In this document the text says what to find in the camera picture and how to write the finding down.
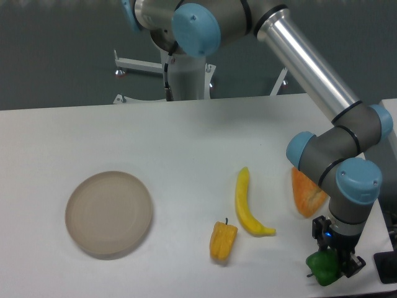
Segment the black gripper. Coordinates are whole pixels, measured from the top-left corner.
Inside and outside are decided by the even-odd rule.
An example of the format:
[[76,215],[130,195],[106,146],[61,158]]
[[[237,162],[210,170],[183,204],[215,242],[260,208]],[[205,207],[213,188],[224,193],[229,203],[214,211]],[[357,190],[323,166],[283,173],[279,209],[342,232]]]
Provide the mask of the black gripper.
[[312,237],[316,240],[318,251],[327,248],[337,250],[339,272],[350,278],[366,266],[360,256],[355,255],[362,234],[362,224],[348,224],[338,219],[326,219],[319,216],[312,220]]

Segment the silver and grey robot arm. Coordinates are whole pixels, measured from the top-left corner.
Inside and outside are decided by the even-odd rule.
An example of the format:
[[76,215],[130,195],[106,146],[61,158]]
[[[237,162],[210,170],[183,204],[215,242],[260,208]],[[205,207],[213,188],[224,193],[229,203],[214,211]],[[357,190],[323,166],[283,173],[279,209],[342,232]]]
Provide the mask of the silver and grey robot arm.
[[333,127],[316,136],[302,132],[286,150],[291,164],[330,196],[329,217],[312,222],[319,251],[311,270],[351,277],[365,261],[355,247],[378,198],[382,173],[360,154],[384,140],[393,119],[382,106],[366,106],[323,60],[290,18],[282,1],[122,1],[134,31],[148,30],[161,50],[167,101],[204,99],[205,61],[220,47],[253,34],[274,51]]

